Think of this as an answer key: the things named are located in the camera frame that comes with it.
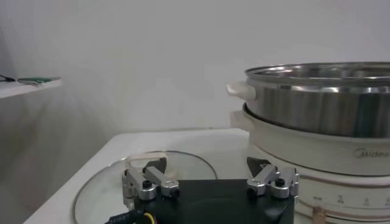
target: stainless steel pot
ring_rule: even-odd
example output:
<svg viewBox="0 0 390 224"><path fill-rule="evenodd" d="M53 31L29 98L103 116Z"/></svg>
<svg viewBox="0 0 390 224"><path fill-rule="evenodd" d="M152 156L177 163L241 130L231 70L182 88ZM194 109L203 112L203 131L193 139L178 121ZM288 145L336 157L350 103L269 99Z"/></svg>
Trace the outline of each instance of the stainless steel pot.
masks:
<svg viewBox="0 0 390 224"><path fill-rule="evenodd" d="M390 138L390 63L253 68L228 92L263 121L324 135Z"/></svg>

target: white electric hot pot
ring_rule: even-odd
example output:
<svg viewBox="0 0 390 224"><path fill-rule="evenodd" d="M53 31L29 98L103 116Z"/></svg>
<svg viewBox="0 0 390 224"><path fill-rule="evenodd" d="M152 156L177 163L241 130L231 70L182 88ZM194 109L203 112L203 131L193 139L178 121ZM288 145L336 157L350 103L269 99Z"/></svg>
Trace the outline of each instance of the white electric hot pot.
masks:
<svg viewBox="0 0 390 224"><path fill-rule="evenodd" d="M255 68L227 85L248 156L301 173L296 210L328 222L390 223L390 63Z"/></svg>

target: yellow wire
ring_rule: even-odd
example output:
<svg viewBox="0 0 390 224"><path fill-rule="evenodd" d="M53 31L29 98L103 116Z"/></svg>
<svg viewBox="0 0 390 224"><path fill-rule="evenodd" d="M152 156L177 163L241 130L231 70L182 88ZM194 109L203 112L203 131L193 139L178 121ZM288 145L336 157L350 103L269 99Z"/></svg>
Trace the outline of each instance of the yellow wire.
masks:
<svg viewBox="0 0 390 224"><path fill-rule="evenodd" d="M156 223L154 222L154 217L152 216L152 214L150 214L150 213L148 213L148 212L145 212L144 215L145 215L146 217L148 217L148 218L151 220L152 224L156 224Z"/></svg>

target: white wall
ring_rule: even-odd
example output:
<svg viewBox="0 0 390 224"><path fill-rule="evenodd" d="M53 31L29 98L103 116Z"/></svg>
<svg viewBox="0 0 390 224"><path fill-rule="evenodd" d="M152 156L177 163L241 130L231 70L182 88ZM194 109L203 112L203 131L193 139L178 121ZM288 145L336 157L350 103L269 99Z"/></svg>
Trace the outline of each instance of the white wall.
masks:
<svg viewBox="0 0 390 224"><path fill-rule="evenodd" d="M0 1L0 74L64 81L0 100L0 223L25 219L118 133L227 127L241 102L224 85L242 80L246 68L390 60L389 7L365 0Z"/></svg>

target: screw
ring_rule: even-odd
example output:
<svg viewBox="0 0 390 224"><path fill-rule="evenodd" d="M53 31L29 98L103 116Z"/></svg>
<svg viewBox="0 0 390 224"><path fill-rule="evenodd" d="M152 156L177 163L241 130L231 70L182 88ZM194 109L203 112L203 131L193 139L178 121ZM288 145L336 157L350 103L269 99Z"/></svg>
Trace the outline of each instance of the screw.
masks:
<svg viewBox="0 0 390 224"><path fill-rule="evenodd" d="M152 187L152 182L150 180L144 180L142 182L142 188L143 189L149 189Z"/></svg>
<svg viewBox="0 0 390 224"><path fill-rule="evenodd" d="M275 180L275 185L277 187L283 187L285 184L286 184L285 179L278 178L278 179Z"/></svg>

